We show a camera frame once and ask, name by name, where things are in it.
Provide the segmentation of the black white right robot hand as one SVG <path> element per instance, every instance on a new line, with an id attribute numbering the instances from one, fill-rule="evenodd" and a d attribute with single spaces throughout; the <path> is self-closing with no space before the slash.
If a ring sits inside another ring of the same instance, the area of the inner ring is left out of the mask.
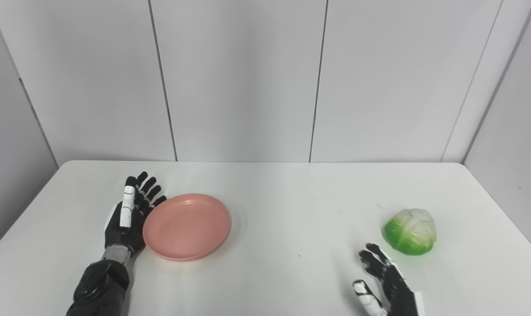
<path id="1" fill-rule="evenodd" d="M 364 280 L 355 280 L 352 288 L 369 316 L 425 316 L 421 293 L 411 290 L 396 262 L 378 244 L 367 243 L 358 256 L 365 271 L 379 280 L 390 304 L 384 307 Z"/>

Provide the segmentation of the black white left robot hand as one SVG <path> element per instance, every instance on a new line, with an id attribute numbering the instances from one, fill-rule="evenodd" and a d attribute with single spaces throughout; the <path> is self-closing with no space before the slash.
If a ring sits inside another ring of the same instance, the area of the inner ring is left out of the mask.
<path id="1" fill-rule="evenodd" d="M 123 199 L 113 210 L 105 227 L 106 248 L 122 245 L 127 247 L 131 256 L 145 248 L 144 224 L 149 214 L 167 200 L 165 195 L 157 197 L 161 190 L 157 179 L 150 177 L 146 171 L 126 179 Z"/>

